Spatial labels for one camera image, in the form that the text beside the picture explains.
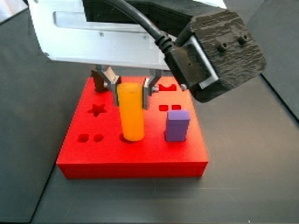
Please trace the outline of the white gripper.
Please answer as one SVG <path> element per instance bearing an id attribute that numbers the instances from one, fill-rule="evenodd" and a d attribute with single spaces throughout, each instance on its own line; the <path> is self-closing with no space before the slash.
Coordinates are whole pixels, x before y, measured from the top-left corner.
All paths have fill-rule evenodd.
<path id="1" fill-rule="evenodd" d="M 154 40 L 137 24 L 89 22 L 82 0 L 28 0 L 32 24 L 41 51 L 50 60 L 96 65 L 106 91 L 118 106 L 121 78 L 110 66 L 154 68 L 142 84 L 142 109 L 158 92 L 164 63 Z"/>

